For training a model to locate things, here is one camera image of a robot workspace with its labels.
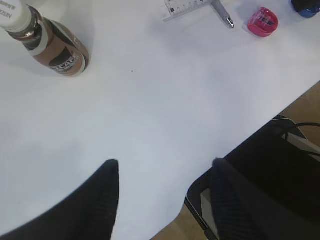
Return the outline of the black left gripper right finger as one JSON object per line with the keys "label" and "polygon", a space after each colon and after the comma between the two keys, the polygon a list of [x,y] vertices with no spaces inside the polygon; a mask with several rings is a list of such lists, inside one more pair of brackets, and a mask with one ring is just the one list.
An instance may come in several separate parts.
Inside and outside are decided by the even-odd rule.
{"label": "black left gripper right finger", "polygon": [[221,240],[318,240],[320,224],[299,216],[223,158],[210,170],[212,214]]}

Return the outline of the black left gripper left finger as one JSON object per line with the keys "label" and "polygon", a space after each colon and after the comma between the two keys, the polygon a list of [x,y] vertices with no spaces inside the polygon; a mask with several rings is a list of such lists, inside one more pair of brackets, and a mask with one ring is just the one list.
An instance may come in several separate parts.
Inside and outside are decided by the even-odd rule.
{"label": "black left gripper left finger", "polygon": [[105,163],[71,195],[2,240],[109,240],[119,204],[119,163]]}

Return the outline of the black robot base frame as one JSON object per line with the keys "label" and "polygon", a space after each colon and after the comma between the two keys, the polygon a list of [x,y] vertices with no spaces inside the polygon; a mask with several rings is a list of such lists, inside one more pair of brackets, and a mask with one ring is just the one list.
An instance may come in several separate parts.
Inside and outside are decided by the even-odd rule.
{"label": "black robot base frame", "polygon": [[[228,155],[215,159],[225,159],[265,194],[320,224],[320,148],[307,139],[301,124],[277,116]],[[191,185],[184,202],[205,236],[221,240],[212,213],[212,165]]]}

